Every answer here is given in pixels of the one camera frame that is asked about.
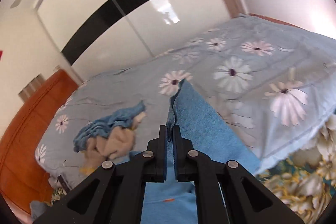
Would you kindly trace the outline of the light blue sweater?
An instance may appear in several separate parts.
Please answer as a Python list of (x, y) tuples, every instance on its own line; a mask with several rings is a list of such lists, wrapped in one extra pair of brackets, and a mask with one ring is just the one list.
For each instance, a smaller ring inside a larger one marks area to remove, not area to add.
[[(186, 80), (170, 98), (166, 125), (179, 125), (181, 136), (214, 161), (236, 160), (252, 174), (260, 166), (257, 156)], [(173, 145), (168, 143), (167, 180), (146, 185), (141, 223), (197, 223), (195, 186), (177, 182), (173, 166)]]

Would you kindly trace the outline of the black smartphone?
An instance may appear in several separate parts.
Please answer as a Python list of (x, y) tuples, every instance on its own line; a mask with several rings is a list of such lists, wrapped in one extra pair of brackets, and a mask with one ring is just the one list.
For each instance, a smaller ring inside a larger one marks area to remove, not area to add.
[(60, 183), (60, 185), (62, 186), (62, 188), (65, 190), (66, 193), (71, 191), (71, 187), (69, 186), (68, 182), (66, 181), (66, 179), (60, 174), (59, 176), (57, 176), (58, 182)]

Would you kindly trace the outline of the beige fleece garment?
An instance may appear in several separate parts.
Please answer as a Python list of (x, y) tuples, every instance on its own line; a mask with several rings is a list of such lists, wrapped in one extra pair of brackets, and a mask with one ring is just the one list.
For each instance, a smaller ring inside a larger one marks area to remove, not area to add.
[(113, 128), (107, 138), (91, 137), (86, 142), (84, 150), (85, 162), (80, 168), (80, 173), (90, 175), (104, 161), (121, 159), (126, 156), (135, 145), (135, 131), (146, 113), (143, 111), (135, 116), (128, 128), (117, 126)]

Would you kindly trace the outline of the teal floral bed blanket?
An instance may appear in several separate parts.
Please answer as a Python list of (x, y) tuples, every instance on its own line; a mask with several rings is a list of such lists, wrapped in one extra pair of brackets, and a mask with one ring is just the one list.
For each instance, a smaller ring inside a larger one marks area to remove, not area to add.
[[(194, 183), (177, 182), (173, 175), (169, 159), (167, 181), (146, 186), (141, 223), (197, 223)], [(257, 179), (305, 223), (315, 223), (335, 195), (335, 115), (306, 145)]]

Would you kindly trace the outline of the blue knit garment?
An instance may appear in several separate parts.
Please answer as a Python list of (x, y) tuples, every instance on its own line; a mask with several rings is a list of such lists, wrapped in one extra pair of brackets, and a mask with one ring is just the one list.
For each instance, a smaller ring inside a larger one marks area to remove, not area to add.
[(131, 128), (136, 116), (146, 110), (143, 101), (133, 107), (119, 109), (113, 114), (99, 118), (84, 126), (73, 140), (75, 152), (84, 151), (87, 148), (87, 140), (97, 136), (108, 138), (115, 127)]

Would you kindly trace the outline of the orange wooden headboard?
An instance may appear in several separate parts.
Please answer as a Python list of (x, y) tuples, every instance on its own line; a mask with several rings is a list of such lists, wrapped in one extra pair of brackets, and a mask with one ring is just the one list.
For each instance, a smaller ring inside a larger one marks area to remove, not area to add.
[(1, 138), (1, 195), (16, 213), (30, 215), (31, 201), (50, 201), (49, 174), (35, 150), (56, 111), (78, 88), (60, 69), (19, 109)]

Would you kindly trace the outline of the grey floral duvet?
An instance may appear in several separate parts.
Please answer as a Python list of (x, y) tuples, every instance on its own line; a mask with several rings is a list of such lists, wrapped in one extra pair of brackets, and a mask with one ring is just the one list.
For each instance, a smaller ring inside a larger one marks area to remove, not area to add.
[(239, 16), (141, 65), (84, 82), (52, 119), (38, 164), (71, 185), (84, 177), (73, 140), (94, 120), (143, 101), (135, 150), (158, 136), (181, 80), (216, 110), (260, 159), (258, 174), (317, 135), (335, 111), (335, 40), (255, 16)]

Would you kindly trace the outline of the white wardrobe with black stripe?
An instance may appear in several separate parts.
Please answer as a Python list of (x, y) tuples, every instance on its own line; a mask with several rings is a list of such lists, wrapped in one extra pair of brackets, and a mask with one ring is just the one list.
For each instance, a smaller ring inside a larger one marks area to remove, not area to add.
[(84, 80), (181, 47), (231, 17), (223, 0), (38, 0), (36, 9)]

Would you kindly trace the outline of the wall switch panel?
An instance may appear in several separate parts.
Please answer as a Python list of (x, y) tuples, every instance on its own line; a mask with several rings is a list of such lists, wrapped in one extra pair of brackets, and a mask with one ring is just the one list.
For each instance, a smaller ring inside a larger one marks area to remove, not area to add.
[(26, 102), (45, 82), (45, 78), (38, 74), (18, 94), (19, 98)]

